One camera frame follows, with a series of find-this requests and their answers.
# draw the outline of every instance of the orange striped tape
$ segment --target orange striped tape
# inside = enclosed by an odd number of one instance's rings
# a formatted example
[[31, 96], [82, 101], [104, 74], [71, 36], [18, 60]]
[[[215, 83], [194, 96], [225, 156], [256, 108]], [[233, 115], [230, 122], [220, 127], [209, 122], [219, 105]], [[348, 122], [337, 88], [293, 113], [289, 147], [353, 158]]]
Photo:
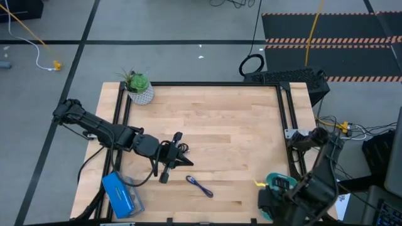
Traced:
[[[387, 44], [402, 40], [402, 36], [393, 36], [388, 38], [312, 38], [311, 43], [316, 44], [339, 44], [339, 43], [355, 43], [355, 44]], [[308, 38], [268, 38], [267, 43], [307, 43]]]
[[[269, 15], [316, 15], [316, 13], [263, 13], [262, 16]], [[320, 13], [320, 15], [374, 15], [374, 13]]]
[[401, 76], [330, 76], [326, 78], [328, 82], [402, 82]]
[[[307, 45], [267, 45], [268, 48], [306, 48]], [[390, 48], [389, 45], [310, 45], [310, 48]]]

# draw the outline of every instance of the white cable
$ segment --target white cable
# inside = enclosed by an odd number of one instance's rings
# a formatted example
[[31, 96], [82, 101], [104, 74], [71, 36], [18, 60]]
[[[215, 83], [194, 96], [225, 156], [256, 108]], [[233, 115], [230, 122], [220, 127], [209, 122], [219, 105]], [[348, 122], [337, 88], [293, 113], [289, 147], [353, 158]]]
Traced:
[[360, 129], [363, 132], [364, 137], [363, 138], [341, 137], [341, 139], [353, 140], [353, 141], [363, 141], [365, 138], [367, 138], [367, 135], [366, 135], [367, 131], [365, 131], [361, 126], [358, 126], [358, 125], [353, 125], [353, 126], [355, 126], [356, 128]]
[[[6, 3], [6, 8], [7, 8], [7, 10], [10, 12], [10, 9], [8, 8], [8, 0], [4, 0], [4, 2]], [[36, 57], [36, 65], [37, 65], [40, 69], [44, 69], [44, 70], [48, 70], [48, 71], [56, 70], [56, 68], [45, 68], [45, 67], [39, 65], [38, 61], [39, 61], [39, 56], [40, 56], [40, 50], [39, 50], [39, 47], [38, 47], [36, 44], [32, 43], [32, 42], [29, 41], [29, 40], [26, 40], [25, 38], [21, 38], [21, 37], [18, 37], [18, 36], [15, 36], [15, 35], [12, 34], [12, 32], [11, 32], [11, 15], [10, 15], [10, 14], [8, 14], [8, 33], [10, 33], [10, 35], [11, 35], [12, 37], [17, 38], [17, 39], [19, 39], [19, 40], [24, 40], [24, 41], [26, 41], [27, 43], [29, 43], [29, 44], [31, 44], [31, 45], [33, 45], [33, 46], [36, 47], [36, 50], [38, 50], [38, 56]]]

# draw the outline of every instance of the concrete floor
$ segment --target concrete floor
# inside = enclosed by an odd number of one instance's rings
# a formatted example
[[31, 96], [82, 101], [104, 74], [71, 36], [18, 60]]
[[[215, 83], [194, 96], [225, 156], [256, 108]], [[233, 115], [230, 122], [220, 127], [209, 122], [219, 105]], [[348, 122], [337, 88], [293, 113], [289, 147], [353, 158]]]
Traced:
[[[262, 13], [313, 13], [319, 0], [263, 0]], [[370, 0], [375, 11], [402, 10], [400, 0]], [[26, 24], [44, 40], [80, 40], [94, 0], [47, 0], [43, 17]], [[250, 40], [258, 3], [236, 9], [225, 3], [209, 6], [208, 0], [101, 0], [89, 40]], [[326, 1], [325, 13], [367, 12], [363, 0]], [[13, 23], [13, 33], [29, 34]], [[0, 40], [13, 39], [0, 24]], [[256, 39], [263, 40], [259, 22]], [[32, 177], [43, 142], [77, 45], [53, 45], [61, 55], [61, 72], [47, 72], [35, 65], [36, 50], [29, 45], [0, 45], [0, 60], [12, 62], [0, 70], [0, 219], [13, 225]], [[53, 58], [42, 48], [40, 63], [50, 67]], [[69, 97], [78, 98], [95, 111], [102, 82], [118, 81], [115, 72], [134, 66], [153, 81], [241, 81], [237, 68], [249, 45], [86, 45]], [[255, 46], [259, 52], [262, 46]], [[246, 70], [257, 67], [250, 62]], [[335, 115], [364, 126], [394, 122], [402, 105], [400, 83], [330, 83], [321, 116]], [[66, 129], [57, 128], [25, 224], [68, 220], [77, 172], [87, 143]], [[369, 174], [360, 141], [346, 144], [340, 164], [352, 176]], [[347, 222], [358, 222], [359, 201], [352, 201]]]

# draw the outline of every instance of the potted plant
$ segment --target potted plant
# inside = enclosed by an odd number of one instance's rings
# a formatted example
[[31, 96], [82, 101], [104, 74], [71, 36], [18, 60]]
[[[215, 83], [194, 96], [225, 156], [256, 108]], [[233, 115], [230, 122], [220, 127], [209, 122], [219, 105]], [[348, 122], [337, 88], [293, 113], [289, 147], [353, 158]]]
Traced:
[[136, 73], [131, 69], [128, 73], [118, 73], [125, 79], [126, 90], [131, 100], [138, 105], [149, 104], [154, 96], [153, 88], [148, 78], [142, 73]]

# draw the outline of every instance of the green plant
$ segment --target green plant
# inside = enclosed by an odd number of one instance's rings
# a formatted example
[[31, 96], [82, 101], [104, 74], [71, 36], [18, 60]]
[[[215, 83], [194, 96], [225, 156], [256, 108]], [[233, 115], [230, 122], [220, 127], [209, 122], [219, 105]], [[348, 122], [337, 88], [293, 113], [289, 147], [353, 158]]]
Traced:
[[137, 90], [137, 93], [145, 92], [149, 87], [148, 78], [142, 73], [134, 73], [134, 77], [130, 82], [130, 87]]
[[148, 78], [142, 73], [134, 72], [133, 68], [128, 72], [123, 69], [123, 72], [117, 74], [126, 81], [127, 91], [140, 94], [149, 87]]

